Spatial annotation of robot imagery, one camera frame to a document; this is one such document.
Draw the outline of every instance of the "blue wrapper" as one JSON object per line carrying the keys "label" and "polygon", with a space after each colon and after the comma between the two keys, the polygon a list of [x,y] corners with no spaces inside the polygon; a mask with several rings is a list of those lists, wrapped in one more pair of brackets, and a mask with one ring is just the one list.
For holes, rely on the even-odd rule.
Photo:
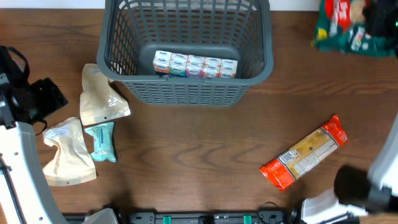
{"label": "blue wrapper", "polygon": [[99,124],[85,129],[85,132],[94,138],[94,152],[90,154],[94,161],[105,159],[116,162],[112,145],[113,122]]}

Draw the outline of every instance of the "green snack bag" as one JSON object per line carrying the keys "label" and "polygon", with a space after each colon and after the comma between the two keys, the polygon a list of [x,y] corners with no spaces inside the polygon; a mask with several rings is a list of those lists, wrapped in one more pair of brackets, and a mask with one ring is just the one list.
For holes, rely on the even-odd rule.
{"label": "green snack bag", "polygon": [[94,161],[105,159],[116,162],[112,145],[113,122],[99,124],[85,129],[85,132],[94,137],[94,152],[90,154]]}
{"label": "green snack bag", "polygon": [[394,38],[373,37],[366,33],[363,11],[374,0],[321,0],[315,40],[312,45],[321,51],[373,57],[395,56]]}

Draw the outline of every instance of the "barcode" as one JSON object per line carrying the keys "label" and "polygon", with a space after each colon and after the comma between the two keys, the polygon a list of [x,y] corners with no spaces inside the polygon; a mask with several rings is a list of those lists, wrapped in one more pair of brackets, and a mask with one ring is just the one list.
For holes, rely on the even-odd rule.
{"label": "barcode", "polygon": [[281,155],[279,159],[284,163],[292,162],[296,158],[296,155],[293,152],[287,151],[285,154]]}

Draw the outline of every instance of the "beige pouch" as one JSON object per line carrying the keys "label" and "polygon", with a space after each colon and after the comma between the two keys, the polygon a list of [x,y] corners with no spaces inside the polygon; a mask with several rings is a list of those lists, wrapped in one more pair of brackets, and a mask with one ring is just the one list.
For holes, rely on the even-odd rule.
{"label": "beige pouch", "polygon": [[49,185],[75,185],[97,177],[94,162],[87,152],[78,118],[68,118],[45,130],[43,138],[44,144],[58,148],[54,159],[43,168]]}
{"label": "beige pouch", "polygon": [[83,93],[80,95],[80,118],[90,125],[129,116],[129,104],[108,83],[96,64],[86,64],[82,71]]}

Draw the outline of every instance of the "wooden table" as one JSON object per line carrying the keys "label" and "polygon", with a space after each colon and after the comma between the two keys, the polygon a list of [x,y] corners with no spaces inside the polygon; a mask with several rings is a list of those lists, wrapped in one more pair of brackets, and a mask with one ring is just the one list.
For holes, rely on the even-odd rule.
{"label": "wooden table", "polygon": [[[103,10],[0,10],[0,44],[29,60],[31,82],[50,77],[69,104],[49,126],[79,117],[81,71],[96,63]],[[367,169],[398,111],[397,60],[311,48],[316,12],[273,12],[275,67],[232,107],[151,106],[121,83],[133,115],[115,120],[118,163],[95,162],[98,178],[51,187],[64,213],[113,200],[160,212],[256,210],[266,201],[292,206],[333,186],[344,164]],[[338,114],[350,142],[285,192],[258,168]],[[57,150],[37,137],[42,165]],[[92,138],[85,134],[93,150]],[[0,223],[5,223],[0,213]],[[363,223],[396,223],[381,215]]]}

